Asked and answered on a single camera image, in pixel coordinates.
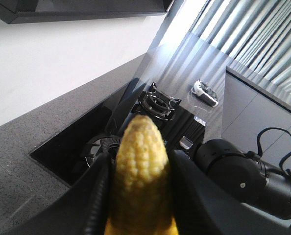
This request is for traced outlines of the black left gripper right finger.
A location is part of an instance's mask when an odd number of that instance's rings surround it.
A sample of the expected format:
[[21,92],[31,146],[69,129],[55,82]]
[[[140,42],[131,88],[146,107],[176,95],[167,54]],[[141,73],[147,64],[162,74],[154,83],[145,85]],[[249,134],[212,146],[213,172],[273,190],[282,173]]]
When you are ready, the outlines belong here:
[[169,153],[175,222],[181,235],[291,235],[243,206],[212,182],[181,150]]

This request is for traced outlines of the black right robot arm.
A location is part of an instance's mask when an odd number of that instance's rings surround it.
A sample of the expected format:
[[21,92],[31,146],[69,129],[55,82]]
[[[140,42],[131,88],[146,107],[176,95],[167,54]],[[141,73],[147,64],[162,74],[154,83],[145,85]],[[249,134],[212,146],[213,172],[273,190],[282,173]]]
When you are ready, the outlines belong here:
[[281,219],[291,219],[291,176],[224,139],[202,144],[195,164],[238,201]]

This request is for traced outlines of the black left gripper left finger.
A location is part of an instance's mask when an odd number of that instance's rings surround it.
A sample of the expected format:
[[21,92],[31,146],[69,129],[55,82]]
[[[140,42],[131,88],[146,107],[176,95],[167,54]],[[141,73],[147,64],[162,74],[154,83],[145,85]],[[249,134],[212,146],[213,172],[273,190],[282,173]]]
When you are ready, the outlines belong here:
[[102,235],[108,215],[111,156],[102,153],[58,200],[7,235]]

